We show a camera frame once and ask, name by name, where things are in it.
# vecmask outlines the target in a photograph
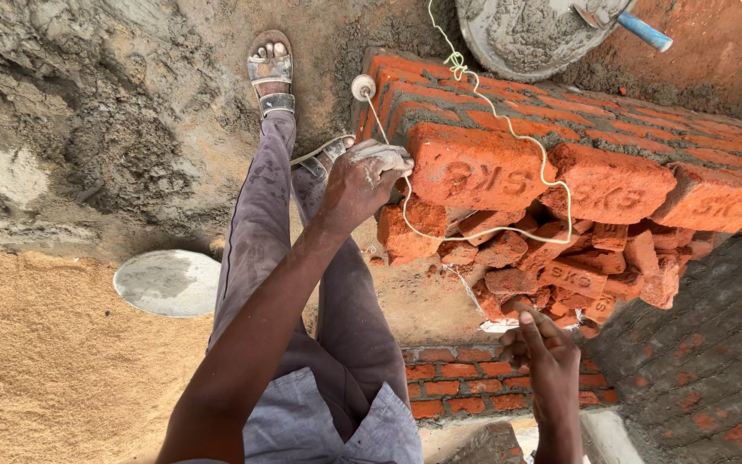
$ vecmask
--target hand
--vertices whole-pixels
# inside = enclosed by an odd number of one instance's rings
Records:
[[[583,448],[578,414],[580,350],[548,316],[515,303],[520,327],[500,337],[501,361],[529,367],[534,392],[532,410],[540,428],[535,462],[582,462]]]
[[[364,140],[336,159],[319,213],[328,227],[349,235],[391,196],[394,182],[411,174],[406,149]]]

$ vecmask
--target brick wall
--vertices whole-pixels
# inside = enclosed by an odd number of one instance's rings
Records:
[[[416,162],[407,211],[415,227],[469,236],[514,226],[566,237],[564,189],[540,181],[538,147],[512,137],[471,82],[390,51],[369,52],[365,71],[376,80],[371,104],[387,135]],[[687,262],[742,231],[742,121],[553,84],[481,78],[480,92],[518,134],[548,149],[546,179],[572,190],[572,241],[508,231],[441,243],[405,225],[401,196],[383,207],[377,238],[391,265],[438,254],[460,266],[476,282],[485,319],[515,322],[507,303],[520,299],[561,327],[596,335],[618,301],[670,309]],[[382,139],[365,103],[354,114],[359,139]],[[460,220],[459,211],[479,212]]]
[[[742,236],[689,267],[672,311],[635,301],[585,349],[666,461],[742,464]]]
[[[497,360],[500,347],[405,348],[411,412],[417,419],[531,414],[526,369]],[[581,361],[581,407],[608,406],[617,394],[588,358]]]

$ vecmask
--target brick pile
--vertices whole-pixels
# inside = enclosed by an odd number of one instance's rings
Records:
[[[392,143],[416,166],[407,214],[435,236],[513,226],[565,238],[566,193],[540,179],[541,153],[441,65],[369,54],[371,101]],[[742,121],[644,101],[480,78],[480,92],[548,150],[547,180],[572,190],[572,240],[543,243],[513,231],[441,242],[419,237],[402,201],[383,208],[377,237],[389,263],[438,254],[490,270],[473,290],[490,321],[515,319],[511,301],[593,336],[615,302],[640,297],[669,309],[687,262],[742,232]],[[367,105],[358,139],[382,139]],[[476,211],[462,222],[451,211]]]
[[[527,369],[500,363],[495,346],[405,348],[411,413],[417,419],[531,414]],[[580,406],[617,403],[617,393],[590,359],[581,361]]]

